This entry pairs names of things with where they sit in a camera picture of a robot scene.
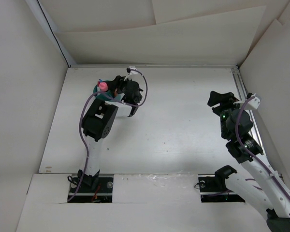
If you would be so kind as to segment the pink capped clear tube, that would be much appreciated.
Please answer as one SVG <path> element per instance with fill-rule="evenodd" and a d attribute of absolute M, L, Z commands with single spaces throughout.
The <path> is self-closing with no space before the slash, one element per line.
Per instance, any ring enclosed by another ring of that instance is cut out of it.
<path fill-rule="evenodd" d="M 106 82 L 100 82 L 98 84 L 99 91 L 107 92 L 109 90 L 108 84 Z"/>

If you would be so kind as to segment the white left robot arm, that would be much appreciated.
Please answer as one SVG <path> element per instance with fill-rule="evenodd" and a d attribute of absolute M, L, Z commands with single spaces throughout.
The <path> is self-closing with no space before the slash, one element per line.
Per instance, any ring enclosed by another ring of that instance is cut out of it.
<path fill-rule="evenodd" d="M 132 79 L 136 75 L 132 72 L 126 76 L 118 75 L 114 80 L 99 80 L 82 110 L 80 135 L 87 154 L 77 177 L 86 191 L 94 191 L 99 184 L 102 139 L 111 132 L 117 117 L 134 116 L 142 101 L 143 90 Z"/>

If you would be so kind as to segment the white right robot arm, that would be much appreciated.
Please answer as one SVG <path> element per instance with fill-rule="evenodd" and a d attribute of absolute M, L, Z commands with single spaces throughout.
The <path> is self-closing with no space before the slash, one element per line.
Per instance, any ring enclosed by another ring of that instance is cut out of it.
<path fill-rule="evenodd" d="M 270 231 L 290 232 L 290 189 L 249 134 L 254 124 L 248 111 L 256 110 L 260 102 L 252 93 L 241 101 L 231 92 L 211 91 L 207 105 L 219 116 L 221 137 L 227 140 L 226 148 L 259 187 L 248 183 L 229 165 L 215 171 L 214 185 L 219 190 L 239 195 L 265 219 Z"/>

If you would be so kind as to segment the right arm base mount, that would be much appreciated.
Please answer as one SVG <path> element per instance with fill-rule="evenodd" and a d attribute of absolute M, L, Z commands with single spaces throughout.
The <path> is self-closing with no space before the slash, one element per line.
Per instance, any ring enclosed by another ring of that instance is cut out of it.
<path fill-rule="evenodd" d="M 202 203 L 245 203 L 245 200 L 222 185 L 214 174 L 199 174 L 194 188 Z"/>

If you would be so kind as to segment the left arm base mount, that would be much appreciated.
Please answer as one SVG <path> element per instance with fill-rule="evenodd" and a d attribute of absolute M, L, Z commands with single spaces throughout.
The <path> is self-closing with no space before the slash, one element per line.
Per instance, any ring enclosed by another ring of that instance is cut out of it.
<path fill-rule="evenodd" d="M 70 183 L 67 197 L 68 203 L 112 203 L 114 175 L 100 175 L 98 185 L 93 190 L 88 185 L 82 183 L 77 193 L 78 177 L 70 175 L 67 179 Z"/>

